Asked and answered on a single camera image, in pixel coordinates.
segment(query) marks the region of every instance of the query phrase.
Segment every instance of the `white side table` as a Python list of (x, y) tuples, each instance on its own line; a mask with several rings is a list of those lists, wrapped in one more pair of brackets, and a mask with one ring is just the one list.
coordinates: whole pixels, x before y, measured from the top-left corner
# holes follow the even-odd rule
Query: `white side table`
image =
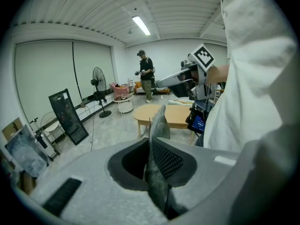
[(126, 94), (115, 97), (113, 99), (115, 103), (118, 103), (118, 109), (122, 115), (133, 110), (135, 106), (135, 100), (133, 99), (133, 97), (134, 96), (132, 94)]

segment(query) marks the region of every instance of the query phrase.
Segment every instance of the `white cloth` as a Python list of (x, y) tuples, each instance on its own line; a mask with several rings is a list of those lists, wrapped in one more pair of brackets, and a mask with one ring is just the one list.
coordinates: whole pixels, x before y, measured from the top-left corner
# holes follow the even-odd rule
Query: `white cloth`
[[(247, 142), (298, 119), (289, 110), (299, 106), (298, 100), (290, 101), (300, 88), (297, 95), (291, 93), (296, 84), (289, 84), (289, 76), (300, 75), (299, 57), (292, 29), (273, 0), (223, 0), (222, 15), (229, 74), (208, 116), (203, 142), (207, 148), (239, 152)], [(294, 72), (279, 79), (287, 67)]]

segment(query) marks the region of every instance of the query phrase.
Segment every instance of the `ceiling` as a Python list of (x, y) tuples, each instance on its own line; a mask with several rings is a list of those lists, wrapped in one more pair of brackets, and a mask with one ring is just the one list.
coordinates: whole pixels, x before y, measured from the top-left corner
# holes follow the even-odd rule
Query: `ceiling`
[[(221, 0), (27, 0), (11, 27), (58, 23), (89, 29), (126, 46), (170, 38), (226, 42)], [(139, 15), (151, 35), (132, 17)]]

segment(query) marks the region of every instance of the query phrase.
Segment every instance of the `black fan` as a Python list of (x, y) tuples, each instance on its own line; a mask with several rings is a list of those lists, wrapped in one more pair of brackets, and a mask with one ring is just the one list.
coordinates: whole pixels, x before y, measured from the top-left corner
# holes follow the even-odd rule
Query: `black fan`
[(111, 111), (105, 111), (102, 105), (102, 99), (106, 102), (105, 91), (106, 91), (106, 80), (102, 70), (98, 67), (95, 67), (93, 70), (93, 79), (90, 82), (93, 86), (96, 87), (96, 92), (94, 93), (94, 99), (99, 101), (103, 112), (99, 114), (100, 118), (106, 118), (111, 115)]

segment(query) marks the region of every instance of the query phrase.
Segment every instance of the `fluorescent light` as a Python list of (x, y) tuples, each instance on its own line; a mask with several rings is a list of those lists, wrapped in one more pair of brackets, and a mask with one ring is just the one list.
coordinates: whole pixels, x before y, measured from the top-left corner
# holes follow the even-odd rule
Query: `fluorescent light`
[(132, 17), (132, 20), (140, 27), (140, 29), (142, 29), (142, 31), (146, 35), (151, 35), (151, 33), (149, 32), (148, 28), (146, 27), (146, 25), (143, 23), (143, 21), (140, 19), (139, 16)]

